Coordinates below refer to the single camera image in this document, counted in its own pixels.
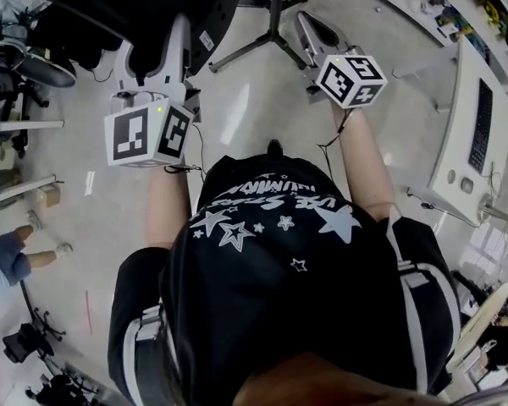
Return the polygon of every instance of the shoe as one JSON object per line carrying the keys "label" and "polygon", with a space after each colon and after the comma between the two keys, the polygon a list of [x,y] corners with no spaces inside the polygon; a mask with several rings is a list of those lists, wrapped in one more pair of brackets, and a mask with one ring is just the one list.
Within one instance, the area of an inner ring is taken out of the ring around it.
{"label": "shoe", "polygon": [[68,255],[70,253],[72,253],[74,251],[74,249],[71,247],[70,244],[60,244],[55,250],[54,252],[57,254],[57,257],[63,257],[65,255]]}
{"label": "shoe", "polygon": [[37,214],[34,211],[26,212],[26,220],[34,228],[34,230],[43,229],[43,225],[41,224],[40,218],[37,217]]}
{"label": "shoe", "polygon": [[269,141],[268,155],[269,156],[284,156],[284,148],[280,144],[280,141],[278,141],[278,140]]}

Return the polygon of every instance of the white shoe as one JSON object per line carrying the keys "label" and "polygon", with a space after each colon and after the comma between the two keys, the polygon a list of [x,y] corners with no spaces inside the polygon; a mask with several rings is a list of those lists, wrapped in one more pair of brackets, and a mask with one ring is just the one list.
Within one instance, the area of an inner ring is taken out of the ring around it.
{"label": "white shoe", "polygon": [[43,224],[41,224],[40,218],[34,211],[26,212],[26,220],[34,228],[34,230],[42,230]]}
{"label": "white shoe", "polygon": [[60,244],[55,250],[54,252],[56,253],[57,255],[57,258],[58,257],[63,257],[65,255],[68,255],[70,253],[72,253],[74,251],[74,249],[71,247],[70,244]]}

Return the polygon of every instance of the tripod stand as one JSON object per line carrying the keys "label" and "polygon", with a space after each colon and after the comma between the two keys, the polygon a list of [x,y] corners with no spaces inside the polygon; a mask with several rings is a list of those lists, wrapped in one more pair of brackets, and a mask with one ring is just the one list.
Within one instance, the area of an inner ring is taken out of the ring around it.
{"label": "tripod stand", "polygon": [[280,22],[280,14],[283,10],[287,8],[291,8],[298,3],[304,3],[308,0],[271,0],[270,13],[271,18],[269,21],[269,30],[267,33],[264,33],[260,37],[258,37],[254,42],[242,47],[241,49],[233,52],[228,57],[223,58],[219,62],[209,63],[209,69],[213,73],[217,73],[224,65],[233,62],[237,58],[244,56],[248,52],[261,47],[262,45],[267,44],[268,42],[274,42],[277,44],[282,51],[288,54],[291,59],[297,64],[299,69],[304,69],[306,67],[306,63],[300,58],[294,50],[290,48],[288,42],[280,35],[279,33],[279,22]]}

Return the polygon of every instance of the cardboard box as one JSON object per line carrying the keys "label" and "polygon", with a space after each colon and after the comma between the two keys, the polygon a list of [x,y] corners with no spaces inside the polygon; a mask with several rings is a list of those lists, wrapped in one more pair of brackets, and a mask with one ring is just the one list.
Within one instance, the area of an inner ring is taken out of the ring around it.
{"label": "cardboard box", "polygon": [[55,185],[45,185],[36,190],[37,201],[41,207],[51,207],[60,203],[60,188]]}

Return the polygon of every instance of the white floor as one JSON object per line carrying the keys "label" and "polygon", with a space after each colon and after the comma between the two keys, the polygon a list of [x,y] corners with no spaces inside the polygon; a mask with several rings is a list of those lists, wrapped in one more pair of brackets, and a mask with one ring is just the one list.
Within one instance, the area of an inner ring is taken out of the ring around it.
{"label": "white floor", "polygon": [[[281,33],[298,49],[293,17],[298,8],[311,10],[337,24],[352,41],[372,54],[389,78],[389,85],[367,115],[387,163],[432,167],[445,129],[445,116],[406,82],[391,76],[394,66],[437,45],[409,19],[379,0],[310,0],[284,13]],[[218,60],[268,27],[264,9],[239,8],[227,36],[213,55]],[[104,78],[113,56],[97,70]],[[61,351],[82,370],[108,381],[107,340],[113,287],[119,265],[142,246],[147,171],[108,167],[102,118],[109,113],[115,92],[113,77],[98,84],[79,69],[76,87],[51,91],[51,106],[43,118],[63,118],[63,129],[46,130],[30,138],[30,154],[23,162],[26,176],[57,174],[62,201],[37,209],[46,229],[30,241],[28,251],[70,242],[75,252],[27,280],[36,305],[50,310],[55,327],[68,336]],[[192,80],[202,89],[203,158],[209,169],[222,155],[246,157],[260,153],[272,138],[281,140],[286,154],[305,158],[321,169],[327,166],[316,146],[331,138],[334,124],[329,103],[309,106],[300,71],[273,44],[230,64],[218,74],[204,68]],[[201,143],[193,132],[187,142],[187,162],[201,165]],[[330,149],[335,181],[347,194],[344,168],[337,145]],[[95,172],[86,195],[87,174]],[[201,188],[198,172],[189,175],[193,200]],[[474,280],[508,281],[508,226],[489,222],[479,230],[438,211],[425,211],[403,192],[404,214],[435,229],[442,252],[452,267],[459,266]],[[34,207],[27,197],[0,211],[0,233],[25,222]],[[508,211],[508,164],[497,206]]]}

